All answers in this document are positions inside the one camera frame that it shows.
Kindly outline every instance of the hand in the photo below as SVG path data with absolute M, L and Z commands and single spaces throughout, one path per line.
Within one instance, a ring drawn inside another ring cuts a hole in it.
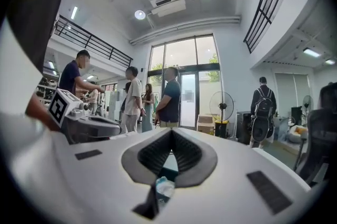
M 104 92 L 105 92 L 100 86 L 97 87 L 97 90 L 102 94 L 104 94 Z
M 141 108 L 141 115 L 146 116 L 144 108 Z
M 156 117 L 154 118 L 154 125 L 157 125 L 159 123 L 159 114 L 156 114 Z

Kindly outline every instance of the black backpack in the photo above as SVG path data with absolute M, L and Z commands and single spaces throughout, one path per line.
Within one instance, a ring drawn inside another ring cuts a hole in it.
M 255 115 L 269 118 L 273 110 L 273 102 L 270 99 L 273 91 L 269 89 L 267 96 L 265 96 L 261 88 L 257 90 L 260 93 L 260 99 L 255 105 Z

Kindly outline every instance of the dark t-shirt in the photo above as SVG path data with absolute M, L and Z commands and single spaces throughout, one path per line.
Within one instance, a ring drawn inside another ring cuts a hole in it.
M 41 73 L 60 3 L 61 0 L 11 0 L 7 9 L 15 37 Z
M 81 75 L 80 71 L 78 70 L 78 65 L 75 60 L 72 60 L 64 68 L 58 87 L 64 90 L 68 90 L 73 94 L 75 94 L 76 91 L 75 78 L 80 76 Z
M 159 113 L 160 120 L 163 122 L 179 122 L 179 100 L 180 100 L 180 84 L 176 80 L 171 80 L 167 83 L 163 95 L 168 95 L 171 100 L 165 108 Z

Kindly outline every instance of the white t-shirt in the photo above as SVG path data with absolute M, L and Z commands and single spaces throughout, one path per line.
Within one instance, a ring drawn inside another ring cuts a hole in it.
M 140 110 L 136 103 L 136 96 L 142 96 L 142 85 L 141 81 L 137 78 L 134 78 L 131 82 L 130 88 L 128 90 L 126 100 L 125 100 L 125 111 L 124 113 L 127 115 L 139 115 Z

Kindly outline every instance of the fluorescent light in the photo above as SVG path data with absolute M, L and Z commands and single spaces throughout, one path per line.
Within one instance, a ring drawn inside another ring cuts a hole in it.
M 143 12 L 142 10 L 138 10 L 138 11 L 135 12 L 135 17 L 138 20 L 143 20 L 143 19 L 145 19 L 146 15 L 145 15 L 145 12 Z
M 306 54 L 308 54 L 308 55 L 311 55 L 313 57 L 319 57 L 319 56 L 321 56 L 319 53 L 314 52 L 313 50 L 311 50 L 309 48 L 306 48 L 303 52 L 306 53 Z
M 329 65 L 334 65 L 334 63 L 335 63 L 335 61 L 333 61 L 331 59 L 326 60 L 325 62 L 326 62 L 326 64 L 329 64 Z
M 54 64 L 52 61 L 49 61 L 49 66 L 51 66 L 52 69 L 55 69 Z
M 72 20 L 75 18 L 77 9 L 78 9 L 77 7 L 74 7 L 73 14 L 72 14 Z

